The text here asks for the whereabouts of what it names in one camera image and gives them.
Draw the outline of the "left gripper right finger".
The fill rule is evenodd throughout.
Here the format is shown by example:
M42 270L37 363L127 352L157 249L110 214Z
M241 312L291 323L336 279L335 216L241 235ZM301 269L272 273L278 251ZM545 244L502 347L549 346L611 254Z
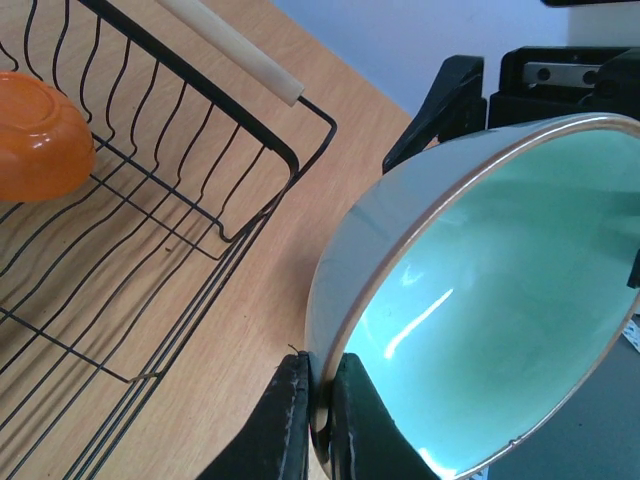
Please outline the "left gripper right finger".
M435 479L396 427L359 357L342 356L332 388L333 479Z

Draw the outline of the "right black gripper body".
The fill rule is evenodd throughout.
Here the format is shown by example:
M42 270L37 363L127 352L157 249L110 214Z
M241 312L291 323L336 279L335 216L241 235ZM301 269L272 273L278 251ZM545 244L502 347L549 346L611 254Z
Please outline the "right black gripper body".
M522 47L506 53L487 126L589 112L639 118L637 47Z

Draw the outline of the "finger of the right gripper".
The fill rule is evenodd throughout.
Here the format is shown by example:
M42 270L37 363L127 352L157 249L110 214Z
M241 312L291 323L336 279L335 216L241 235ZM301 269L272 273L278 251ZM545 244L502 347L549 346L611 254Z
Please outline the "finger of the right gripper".
M626 251L631 261L630 272L627 279L627 286L631 289L639 288L640 276L640 252L639 252L639 232L632 231L627 235Z
M454 55L441 65L418 113L382 161L382 172L423 151L434 139L446 142L485 128L484 59Z

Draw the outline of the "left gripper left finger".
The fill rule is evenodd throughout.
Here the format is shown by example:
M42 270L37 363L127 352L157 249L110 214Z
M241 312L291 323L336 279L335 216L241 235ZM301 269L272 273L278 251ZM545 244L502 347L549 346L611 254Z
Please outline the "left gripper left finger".
M201 479L306 479L309 358L286 355L247 421L199 474Z

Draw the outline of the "pale green bowl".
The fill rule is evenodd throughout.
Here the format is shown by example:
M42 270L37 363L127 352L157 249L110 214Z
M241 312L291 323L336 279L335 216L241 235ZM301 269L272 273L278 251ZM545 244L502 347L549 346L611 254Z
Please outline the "pale green bowl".
M532 435L638 309L632 231L639 123L620 114L468 134L384 174L339 224L309 295L310 429L326 474L346 353L439 479Z

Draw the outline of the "black wire dish rack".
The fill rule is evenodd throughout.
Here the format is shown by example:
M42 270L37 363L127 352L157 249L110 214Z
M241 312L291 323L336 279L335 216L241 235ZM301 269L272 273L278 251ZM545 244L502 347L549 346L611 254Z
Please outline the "black wire dish rack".
M1 206L1 475L93 479L337 125L300 100L296 152L108 1L3 2L1 66L96 149L75 192Z

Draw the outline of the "orange bowl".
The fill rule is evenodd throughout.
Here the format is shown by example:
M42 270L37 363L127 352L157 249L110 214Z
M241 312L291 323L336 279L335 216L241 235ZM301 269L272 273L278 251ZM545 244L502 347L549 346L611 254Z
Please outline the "orange bowl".
M1 73L1 199L40 202L79 189L93 171L94 140L73 102L30 75Z

